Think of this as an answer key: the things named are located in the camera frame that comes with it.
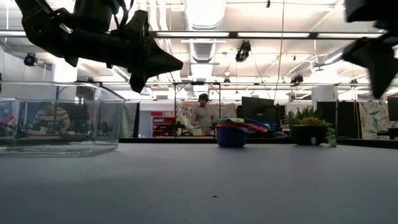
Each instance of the computer monitor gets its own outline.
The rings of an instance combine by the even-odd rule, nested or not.
[[[387,102],[390,121],[398,121],[398,97],[390,97]]]
[[[278,123],[274,100],[243,96],[241,110],[243,118]]]

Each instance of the clear plastic bin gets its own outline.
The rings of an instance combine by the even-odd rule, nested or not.
[[[118,147],[124,99],[95,84],[0,82],[0,156],[90,156]]]

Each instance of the man with headphones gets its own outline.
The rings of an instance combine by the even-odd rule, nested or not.
[[[211,135],[211,125],[214,122],[213,109],[207,105],[209,96],[206,93],[202,93],[199,96],[199,106],[197,106],[192,112],[192,125],[199,127],[205,132],[205,135]]]

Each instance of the gray table surface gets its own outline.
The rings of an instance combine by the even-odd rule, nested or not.
[[[398,150],[121,144],[0,158],[0,223],[398,223]]]

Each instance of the black planter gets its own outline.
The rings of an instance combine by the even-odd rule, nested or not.
[[[294,141],[301,146],[319,146],[325,141],[328,127],[293,125],[290,134]]]

